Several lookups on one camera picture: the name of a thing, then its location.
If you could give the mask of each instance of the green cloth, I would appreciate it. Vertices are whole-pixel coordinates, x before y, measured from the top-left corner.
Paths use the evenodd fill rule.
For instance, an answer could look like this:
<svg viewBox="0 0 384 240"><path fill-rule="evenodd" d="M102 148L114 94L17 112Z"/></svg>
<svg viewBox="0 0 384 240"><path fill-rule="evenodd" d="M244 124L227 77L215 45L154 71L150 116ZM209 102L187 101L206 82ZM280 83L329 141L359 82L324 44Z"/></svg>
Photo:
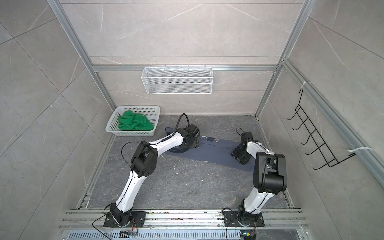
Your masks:
<svg viewBox="0 0 384 240"><path fill-rule="evenodd" d="M150 131L154 126L146 116L129 110L119 117L118 128L123 131Z"/></svg>

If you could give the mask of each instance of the black hook rack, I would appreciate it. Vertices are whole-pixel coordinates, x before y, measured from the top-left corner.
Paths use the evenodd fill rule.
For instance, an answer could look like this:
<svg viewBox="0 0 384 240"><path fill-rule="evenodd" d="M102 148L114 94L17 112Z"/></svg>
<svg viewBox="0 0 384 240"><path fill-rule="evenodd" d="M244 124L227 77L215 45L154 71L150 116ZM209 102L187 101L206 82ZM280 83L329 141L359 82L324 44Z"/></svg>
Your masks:
<svg viewBox="0 0 384 240"><path fill-rule="evenodd" d="M326 165L328 165L328 167L333 167L333 166L335 166L335 165L337 165L337 164L340 164L340 163L344 162L345 160L347 160L347 159L349 159L349 158L355 156L355 155L356 155L355 153L351 153L351 154L348 155L348 157L346 157L345 159L343 159L343 160L341 160L341 161L337 160L337 158L335 157L335 155L333 154L333 152L331 151L331 149L328 147L327 143L325 142L323 136L322 136L322 135L320 134L320 132L317 130L316 126L313 124L313 122L311 121L311 119L308 117L308 115L307 115L307 113L304 111L304 109L300 106L301 97L303 96L303 89L300 89L299 94L301 94L301 95L300 95L299 103L297 104L297 106L296 106L296 108L295 108L295 114L294 114L291 118L289 118L289 119L287 118L287 120L292 120L292 119L297 115L297 116L300 118L300 120L301 120L301 125L300 125L298 128L296 128L296 129L294 129L294 128L292 128L292 129L293 129L294 131L296 131L296 130L298 130L299 128L301 128L301 126L304 125L305 128L307 129L308 133L309 133L309 136L308 136L308 138L307 138L307 141L306 141L305 143L302 143L302 142L301 142L301 144L302 144L302 145L307 144L308 141L309 141L309 139L310 139L310 137L312 138L313 142L316 144L316 147L317 147L317 148L316 148L315 150L313 150L311 153L305 153L305 154L306 154L306 155L311 155L312 153L314 153L314 152L316 152L317 150L319 150L319 152L321 153L322 157L324 158L326 164L322 165L321 167L313 168L313 169L314 169L314 170L318 170L318 169L320 169L320 168L322 168L322 167L324 167L324 166L326 166ZM300 109L301 109L301 110L303 111L303 113L305 114L305 119L304 119L304 120L303 120L303 119L301 118L301 116L298 114L298 112L299 112ZM312 124L312 126L313 126L313 128L314 128L314 130L313 130L312 132L309 131L308 126L305 124L305 122L309 122L310 124ZM314 134L314 133L317 133L317 134L320 136L320 138L321 138L321 140L323 141L323 143L320 144L320 143L316 142L316 140L315 140L314 137L313 137L313 134ZM324 145L325 145L325 147L328 148L328 151L331 153L331 155L332 155L332 157L333 157L333 159L330 160L330 161L327 161L326 157L324 156L324 153L323 153L323 152L321 151L321 149L320 149L320 148L323 147Z"/></svg>

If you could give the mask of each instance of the white plastic basket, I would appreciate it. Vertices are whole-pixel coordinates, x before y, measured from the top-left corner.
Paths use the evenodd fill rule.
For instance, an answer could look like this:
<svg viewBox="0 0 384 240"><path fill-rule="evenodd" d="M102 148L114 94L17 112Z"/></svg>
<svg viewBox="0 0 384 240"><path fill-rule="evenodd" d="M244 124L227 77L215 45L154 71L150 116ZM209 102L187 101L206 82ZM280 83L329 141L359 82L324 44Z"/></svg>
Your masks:
<svg viewBox="0 0 384 240"><path fill-rule="evenodd" d="M122 131L118 128L119 117L125 111L131 110L133 113L141 113L147 117L154 128L150 131ZM155 134L157 122L159 121L160 107L159 106L119 106L113 111L109 119L105 131L111 132L116 136L153 136Z"/></svg>
<svg viewBox="0 0 384 240"><path fill-rule="evenodd" d="M147 67L141 75L148 94L211 93L214 74L210 67Z"/></svg>

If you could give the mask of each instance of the gray tile wall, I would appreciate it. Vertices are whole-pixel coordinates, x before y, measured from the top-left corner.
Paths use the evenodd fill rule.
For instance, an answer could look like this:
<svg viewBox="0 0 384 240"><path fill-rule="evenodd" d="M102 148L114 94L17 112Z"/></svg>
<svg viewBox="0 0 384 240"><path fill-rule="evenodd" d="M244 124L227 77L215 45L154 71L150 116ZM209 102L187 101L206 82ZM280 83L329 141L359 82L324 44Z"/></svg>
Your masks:
<svg viewBox="0 0 384 240"><path fill-rule="evenodd" d="M94 64L276 64L301 0L62 0ZM148 95L140 72L101 72L116 105L254 114L271 72L216 72L209 95Z"/></svg>
<svg viewBox="0 0 384 240"><path fill-rule="evenodd" d="M45 0L2 2L0 72L0 239L53 239L112 111Z"/></svg>
<svg viewBox="0 0 384 240"><path fill-rule="evenodd" d="M382 159L383 7L380 0L318 0L290 56ZM305 128L293 131L300 125L298 118L286 119L294 114L299 89L283 71L261 117L273 149L289 155L288 189L295 207L303 208L317 239L381 239L384 190L364 164L355 156L332 168L313 170L325 161L319 152L304 154L316 148L314 143L302 145L308 137ZM344 140L305 94L301 103L335 156L344 159L349 154Z"/></svg>

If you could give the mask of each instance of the gray marble floor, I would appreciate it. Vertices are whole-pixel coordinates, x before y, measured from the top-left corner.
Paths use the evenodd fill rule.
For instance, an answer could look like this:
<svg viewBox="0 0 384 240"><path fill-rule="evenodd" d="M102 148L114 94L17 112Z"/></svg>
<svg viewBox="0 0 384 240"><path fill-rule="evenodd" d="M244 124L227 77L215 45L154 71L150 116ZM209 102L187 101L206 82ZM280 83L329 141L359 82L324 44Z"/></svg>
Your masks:
<svg viewBox="0 0 384 240"><path fill-rule="evenodd" d="M160 116L153 137L117 137L89 200L89 208L102 208L116 201L129 177L129 166L121 157L121 147L129 141L152 141L166 135L165 127L174 127L178 116ZM250 131L254 139L262 135L253 116L189 116L204 136L240 142L235 129ZM186 126L182 119L179 126ZM130 162L137 143L123 151ZM185 159L166 153L159 156L156 170L143 183L134 202L136 209L150 208L237 208L253 188L252 172L204 161ZM265 208L288 208L280 193Z"/></svg>

